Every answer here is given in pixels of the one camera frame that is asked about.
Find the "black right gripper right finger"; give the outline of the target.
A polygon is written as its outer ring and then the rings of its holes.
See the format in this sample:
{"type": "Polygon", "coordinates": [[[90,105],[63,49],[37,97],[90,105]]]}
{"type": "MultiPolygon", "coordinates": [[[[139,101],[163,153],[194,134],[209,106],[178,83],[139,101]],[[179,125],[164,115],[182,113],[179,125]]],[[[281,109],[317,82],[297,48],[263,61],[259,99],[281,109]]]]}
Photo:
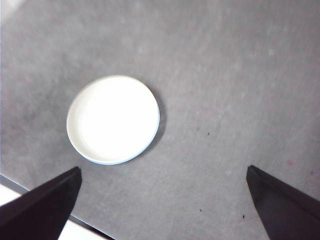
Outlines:
{"type": "Polygon", "coordinates": [[[271,240],[318,240],[320,201],[254,165],[246,182],[254,207],[271,240]]]}

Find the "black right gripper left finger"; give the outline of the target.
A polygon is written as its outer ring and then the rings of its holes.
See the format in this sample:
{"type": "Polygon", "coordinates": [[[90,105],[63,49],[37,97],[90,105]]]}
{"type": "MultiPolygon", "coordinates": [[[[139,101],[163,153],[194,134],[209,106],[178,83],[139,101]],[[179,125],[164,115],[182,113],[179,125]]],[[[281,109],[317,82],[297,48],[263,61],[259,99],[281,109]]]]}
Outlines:
{"type": "Polygon", "coordinates": [[[75,206],[82,184],[73,167],[0,207],[2,240],[57,240],[75,206]]]}

